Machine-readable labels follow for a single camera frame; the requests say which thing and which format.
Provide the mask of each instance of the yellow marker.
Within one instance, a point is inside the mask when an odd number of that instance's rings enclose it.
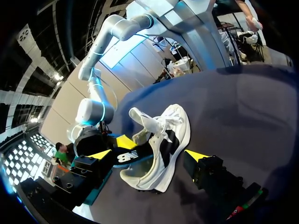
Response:
[[[100,153],[96,153],[96,154],[93,154],[93,155],[89,155],[88,157],[93,157],[95,159],[98,159],[98,160],[101,160],[104,158],[105,155],[107,155],[110,151],[112,151],[111,149],[109,150],[106,150],[104,152],[100,152]]]
[[[131,139],[129,139],[126,135],[122,135],[116,138],[116,143],[118,147],[132,149],[137,146]]]
[[[193,152],[193,151],[190,151],[190,150],[185,150],[185,152],[187,152],[190,156],[192,156],[196,162],[198,162],[198,160],[204,158],[204,157],[210,157],[209,155],[203,155],[203,154],[200,154],[200,153],[196,153],[196,152]]]

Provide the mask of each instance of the shoelace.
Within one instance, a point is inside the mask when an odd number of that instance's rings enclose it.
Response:
[[[169,123],[182,123],[182,118],[179,116],[179,114],[175,114],[176,110],[173,110],[170,112],[170,114],[164,115],[164,116],[157,116],[154,117],[153,119],[157,120],[159,125],[162,125],[162,130],[161,130],[161,134],[163,134],[166,131],[167,125]]]

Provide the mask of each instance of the white sneaker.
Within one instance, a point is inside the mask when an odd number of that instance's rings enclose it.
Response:
[[[175,104],[170,105],[161,116],[151,118],[137,108],[129,112],[131,118],[144,126],[144,129],[134,136],[145,137],[154,133],[149,144],[153,157],[120,172],[121,178],[137,190],[158,190],[165,192],[172,180],[175,163],[180,152],[190,140],[190,124],[184,109]]]

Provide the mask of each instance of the gray table surface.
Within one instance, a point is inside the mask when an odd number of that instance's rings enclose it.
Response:
[[[109,128],[131,137],[141,130],[128,116],[137,107],[150,116],[170,104],[181,105],[191,124],[187,147],[215,154],[245,185],[257,182],[278,198],[289,179],[297,152],[298,89],[288,68],[248,65],[206,71],[164,81],[129,93]],[[164,194],[138,192],[114,169],[93,206],[102,224],[209,224],[211,203],[183,168],[182,154]]]

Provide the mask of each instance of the white robotic arm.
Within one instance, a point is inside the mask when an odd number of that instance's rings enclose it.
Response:
[[[88,81],[90,98],[81,101],[76,117],[76,124],[67,130],[70,141],[81,134],[82,130],[95,126],[100,121],[109,124],[114,116],[114,108],[109,103],[101,84],[101,71],[94,66],[104,55],[113,36],[120,41],[126,41],[141,30],[151,28],[153,19],[147,14],[135,16],[130,20],[119,15],[109,16],[103,23],[99,35],[89,50],[79,71],[79,79]]]
[[[146,29],[148,36],[164,36],[182,44],[201,70],[230,66],[230,60],[212,17],[215,0],[135,0],[128,5],[127,17],[109,16],[89,50],[79,71],[79,79],[89,82],[90,99],[83,99],[76,124],[68,130],[74,141],[85,126],[100,121],[107,124],[114,116],[94,68],[113,36],[125,41]]]

